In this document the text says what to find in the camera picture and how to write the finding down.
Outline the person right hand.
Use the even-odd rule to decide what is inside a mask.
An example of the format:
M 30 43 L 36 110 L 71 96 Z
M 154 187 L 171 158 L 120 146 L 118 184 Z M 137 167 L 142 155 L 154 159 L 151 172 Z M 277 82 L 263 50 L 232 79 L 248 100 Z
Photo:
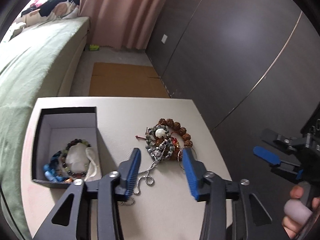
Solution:
M 311 210 L 300 201 L 303 194 L 304 189 L 300 185 L 295 185 L 290 191 L 290 199 L 284 206 L 285 216 L 282 226 L 290 239 L 299 233 L 312 214 Z

